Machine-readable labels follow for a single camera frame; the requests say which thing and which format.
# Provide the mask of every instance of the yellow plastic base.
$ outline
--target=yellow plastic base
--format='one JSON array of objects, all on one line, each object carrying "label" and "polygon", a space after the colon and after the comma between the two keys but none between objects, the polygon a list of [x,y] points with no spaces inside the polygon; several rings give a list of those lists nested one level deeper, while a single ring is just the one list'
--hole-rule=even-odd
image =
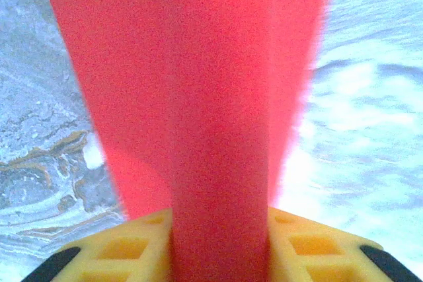
[{"label": "yellow plastic base", "polygon": [[[269,208],[271,282],[391,282],[359,249],[370,240]],[[54,282],[170,282],[170,209],[72,242]]]}]

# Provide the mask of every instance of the black rubber strip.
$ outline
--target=black rubber strip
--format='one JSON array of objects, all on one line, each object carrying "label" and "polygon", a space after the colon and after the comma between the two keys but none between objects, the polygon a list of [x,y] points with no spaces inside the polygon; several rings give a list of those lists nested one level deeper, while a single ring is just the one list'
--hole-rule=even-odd
[{"label": "black rubber strip", "polygon": [[423,282],[388,252],[366,245],[360,249],[393,282]]},{"label": "black rubber strip", "polygon": [[80,251],[80,247],[72,247],[53,254],[22,282],[50,282]]}]

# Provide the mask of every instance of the gray stone surface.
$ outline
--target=gray stone surface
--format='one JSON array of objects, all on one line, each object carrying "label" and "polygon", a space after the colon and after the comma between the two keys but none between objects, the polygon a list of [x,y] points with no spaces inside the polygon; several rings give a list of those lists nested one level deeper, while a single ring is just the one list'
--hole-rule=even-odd
[{"label": "gray stone surface", "polygon": [[[423,277],[423,0],[331,0],[278,207]],[[124,218],[48,0],[0,0],[0,281]]]}]

